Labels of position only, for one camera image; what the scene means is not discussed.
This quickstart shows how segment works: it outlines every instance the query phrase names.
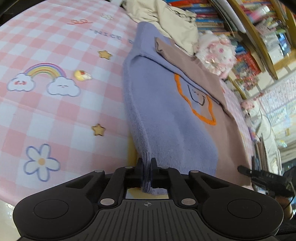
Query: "white cloth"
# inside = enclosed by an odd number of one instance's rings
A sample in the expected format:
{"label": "white cloth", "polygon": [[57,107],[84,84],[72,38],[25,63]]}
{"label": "white cloth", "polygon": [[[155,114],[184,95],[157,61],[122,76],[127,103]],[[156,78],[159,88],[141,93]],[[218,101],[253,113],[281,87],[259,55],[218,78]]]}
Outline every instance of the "white cloth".
{"label": "white cloth", "polygon": [[169,6],[162,0],[127,0],[126,11],[137,23],[150,22],[190,55],[198,42],[195,13]]}

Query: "star print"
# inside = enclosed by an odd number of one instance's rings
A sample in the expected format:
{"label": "star print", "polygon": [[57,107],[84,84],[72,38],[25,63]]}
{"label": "star print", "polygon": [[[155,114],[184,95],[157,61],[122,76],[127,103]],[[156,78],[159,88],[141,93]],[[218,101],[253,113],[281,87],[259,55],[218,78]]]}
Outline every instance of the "star print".
{"label": "star print", "polygon": [[92,126],[91,128],[94,131],[95,136],[104,136],[105,128],[101,127],[100,124],[97,124],[96,126]]}
{"label": "star print", "polygon": [[108,51],[104,50],[104,51],[98,51],[100,58],[105,58],[105,59],[110,59],[110,57],[112,56],[112,54],[108,53]]}

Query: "pink checkered bedsheet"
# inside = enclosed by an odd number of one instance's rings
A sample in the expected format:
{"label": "pink checkered bedsheet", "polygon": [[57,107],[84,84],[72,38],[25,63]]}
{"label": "pink checkered bedsheet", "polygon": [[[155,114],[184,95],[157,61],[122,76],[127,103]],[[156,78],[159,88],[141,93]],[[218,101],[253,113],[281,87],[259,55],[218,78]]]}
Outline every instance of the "pink checkered bedsheet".
{"label": "pink checkered bedsheet", "polygon": [[[121,70],[135,34],[124,10],[103,0],[44,1],[0,27],[0,199],[15,205],[127,164]],[[92,80],[77,81],[77,69]],[[248,151],[239,105],[224,89]]]}

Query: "white flower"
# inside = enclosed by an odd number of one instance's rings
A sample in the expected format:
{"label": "white flower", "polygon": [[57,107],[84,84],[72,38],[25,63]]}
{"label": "white flower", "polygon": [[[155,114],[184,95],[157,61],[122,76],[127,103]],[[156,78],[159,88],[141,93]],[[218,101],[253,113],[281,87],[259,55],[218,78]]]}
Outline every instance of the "white flower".
{"label": "white flower", "polygon": [[30,160],[24,165],[24,172],[32,175],[37,172],[38,179],[42,182],[49,180],[49,171],[58,171],[60,163],[57,159],[50,157],[51,147],[48,144],[43,144],[39,150],[34,146],[29,146],[26,149],[26,154]]}

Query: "stuffed animal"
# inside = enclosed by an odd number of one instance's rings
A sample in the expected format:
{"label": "stuffed animal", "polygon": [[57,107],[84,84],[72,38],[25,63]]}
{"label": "stuffed animal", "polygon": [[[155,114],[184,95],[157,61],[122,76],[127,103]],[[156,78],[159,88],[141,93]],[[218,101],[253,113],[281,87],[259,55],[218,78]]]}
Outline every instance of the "stuffed animal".
{"label": "stuffed animal", "polygon": [[222,34],[214,35],[211,31],[199,38],[198,46],[194,46],[195,56],[198,57],[204,66],[221,79],[228,76],[229,71],[236,63],[235,46],[229,38]]}
{"label": "stuffed animal", "polygon": [[241,107],[246,109],[246,110],[251,110],[253,108],[255,108],[254,102],[252,100],[244,100],[241,103]]}

